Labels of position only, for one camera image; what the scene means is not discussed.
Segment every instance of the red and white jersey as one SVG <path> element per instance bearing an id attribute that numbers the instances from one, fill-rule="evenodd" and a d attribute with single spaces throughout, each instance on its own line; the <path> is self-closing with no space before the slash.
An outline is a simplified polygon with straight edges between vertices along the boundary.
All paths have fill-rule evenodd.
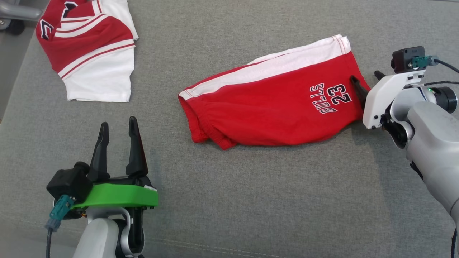
<path id="1" fill-rule="evenodd" d="M 135 30 L 134 22 L 129 12 L 128 2 L 126 0 L 93 0 L 85 2 L 68 12 L 68 15 L 61 19 L 62 27 L 68 26 L 69 23 L 80 24 L 98 14 L 107 14 L 122 21 L 131 31 L 134 40 L 139 38 Z"/>
<path id="2" fill-rule="evenodd" d="M 94 14 L 93 6 L 100 1 L 121 2 L 51 0 L 36 35 L 66 85 L 68 100 L 128 102 L 134 69 L 132 30 L 114 16 Z M 75 17 L 74 13 L 86 16 Z"/>
<path id="3" fill-rule="evenodd" d="M 367 89 L 347 37 L 270 54 L 179 93 L 194 142 L 296 145 L 326 140 L 363 111 L 351 76 Z"/>

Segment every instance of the red fabric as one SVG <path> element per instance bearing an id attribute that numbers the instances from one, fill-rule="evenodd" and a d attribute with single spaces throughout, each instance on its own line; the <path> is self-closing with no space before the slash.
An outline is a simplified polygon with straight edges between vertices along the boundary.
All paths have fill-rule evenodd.
<path id="1" fill-rule="evenodd" d="M 38 41 L 47 54 L 53 70 L 57 73 L 85 54 L 103 46 L 133 38 L 129 28 L 126 27 L 122 21 L 112 16 L 106 17 L 94 28 L 81 35 L 71 38 L 55 37 L 56 29 L 60 27 L 61 17 L 66 8 L 64 2 L 68 1 L 51 0 L 35 29 Z M 88 12 L 92 10 L 91 2 L 81 2 L 82 1 L 80 1 L 81 5 L 73 8 L 68 16 L 70 16 L 71 13 L 78 13 L 79 8 L 85 10 L 85 15 L 89 14 Z M 42 37 L 43 29 L 47 29 L 43 28 L 44 22 L 52 26 L 52 29 L 48 31 L 47 38 Z"/>
<path id="2" fill-rule="evenodd" d="M 247 66 L 214 75 L 187 89 L 244 67 Z M 188 118 L 194 142 L 210 138 L 222 149 L 238 143 L 285 146 L 317 142 L 334 136 L 351 122 L 362 118 L 363 111 L 354 92 L 351 75 L 369 89 L 352 52 L 349 52 L 259 81 L 227 85 L 188 100 L 179 96 L 179 101 Z M 313 90 L 320 84 L 324 84 L 323 97 L 320 89 Z M 347 101 L 343 96 L 345 94 L 350 97 L 347 103 L 336 99 L 340 96 Z M 325 103 L 329 103 L 330 107 L 325 107 Z M 325 113 L 321 113 L 314 104 Z M 326 112 L 325 108 L 336 111 Z"/>

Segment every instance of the red shorts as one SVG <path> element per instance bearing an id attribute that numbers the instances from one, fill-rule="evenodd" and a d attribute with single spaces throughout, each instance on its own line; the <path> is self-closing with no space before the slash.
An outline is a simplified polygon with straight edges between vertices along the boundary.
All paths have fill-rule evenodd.
<path id="1" fill-rule="evenodd" d="M 194 142 L 222 149 L 326 140 L 361 119 L 351 76 L 369 89 L 341 35 L 260 57 L 179 93 Z"/>

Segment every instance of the gray couch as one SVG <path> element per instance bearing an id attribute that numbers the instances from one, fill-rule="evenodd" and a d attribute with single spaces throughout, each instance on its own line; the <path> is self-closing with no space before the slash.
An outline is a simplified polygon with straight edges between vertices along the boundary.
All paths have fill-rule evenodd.
<path id="1" fill-rule="evenodd" d="M 392 73 L 391 54 L 405 47 L 423 45 L 458 65 L 458 3 L 131 0 L 130 10 L 140 40 L 129 103 L 67 102 L 32 39 L 0 128 L 2 237 L 45 241 L 45 186 L 56 170 L 90 161 L 103 121 L 109 172 L 122 175 L 135 115 L 160 195 L 145 213 L 147 258 L 449 256 L 452 220 L 386 133 L 357 122 L 321 143 L 222 151 L 191 141 L 177 94 L 335 34 L 349 37 L 369 85 L 374 70 Z M 428 69 L 426 82 L 441 79 L 457 75 Z M 53 242 L 76 246 L 85 224 L 64 222 Z"/>

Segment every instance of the black cable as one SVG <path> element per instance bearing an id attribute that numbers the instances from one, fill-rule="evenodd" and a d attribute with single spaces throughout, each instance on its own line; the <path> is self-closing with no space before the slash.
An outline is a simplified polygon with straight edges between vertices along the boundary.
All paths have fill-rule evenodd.
<path id="1" fill-rule="evenodd" d="M 48 239 L 46 239 L 46 258 L 50 258 L 51 255 L 51 235 L 53 234 L 53 229 L 48 229 Z"/>
<path id="2" fill-rule="evenodd" d="M 456 238 L 458 236 L 458 229 L 454 230 L 453 237 L 451 237 L 451 258 L 454 258 L 454 249 L 456 247 Z"/>
<path id="3" fill-rule="evenodd" d="M 429 86 L 429 85 L 436 85 L 436 84 L 459 84 L 459 82 L 439 81 L 439 82 L 433 82 L 433 83 L 426 83 L 426 84 L 424 84 L 424 85 L 425 85 L 425 86 Z"/>
<path id="4" fill-rule="evenodd" d="M 434 61 L 435 63 L 442 64 L 442 65 L 444 65 L 444 66 L 446 66 L 446 67 L 452 69 L 453 71 L 459 73 L 459 69 L 457 69 L 456 67 L 454 67 L 454 66 L 452 66 L 452 65 L 450 65 L 450 64 L 448 64 L 448 63 L 446 63 L 446 62 L 443 62 L 442 60 L 434 59 L 433 61 Z"/>

